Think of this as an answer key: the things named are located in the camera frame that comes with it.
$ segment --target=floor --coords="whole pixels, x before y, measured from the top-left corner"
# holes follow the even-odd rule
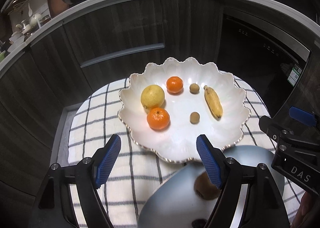
[[[71,129],[71,124],[73,121],[74,116],[76,115],[77,109],[69,111],[67,114],[67,118],[63,127],[60,146],[58,150],[58,160],[57,162],[62,166],[68,166],[68,141],[69,141],[69,131]]]

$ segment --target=lemon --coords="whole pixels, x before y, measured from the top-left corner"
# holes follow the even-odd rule
[[[142,91],[140,101],[147,110],[160,107],[164,102],[164,91],[158,85],[149,85]]]

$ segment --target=kiwi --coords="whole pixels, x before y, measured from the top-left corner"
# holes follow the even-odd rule
[[[197,124],[200,121],[200,114],[193,112],[190,114],[190,122],[192,124]]]
[[[193,83],[190,85],[189,89],[192,94],[197,94],[199,93],[200,87],[196,83]]]
[[[204,200],[213,200],[217,198],[221,192],[220,189],[210,182],[207,172],[203,172],[197,177],[193,189],[196,194]]]

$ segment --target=gray bowl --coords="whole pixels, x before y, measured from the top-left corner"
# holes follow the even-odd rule
[[[259,163],[265,163],[283,194],[284,177],[271,169],[272,152],[257,146],[243,145],[226,149],[223,153],[242,165],[256,167]],[[217,200],[203,200],[193,190],[196,178],[204,171],[202,163],[192,162],[165,180],[142,208],[138,228],[192,228],[193,220],[208,219]],[[239,225],[246,193],[247,185],[242,185],[231,228]]]

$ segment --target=banana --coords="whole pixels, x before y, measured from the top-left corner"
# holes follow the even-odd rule
[[[216,118],[221,118],[222,117],[222,106],[219,100],[219,97],[217,93],[214,91],[213,88],[204,86],[204,97],[208,103],[208,106],[212,112],[212,114]]]

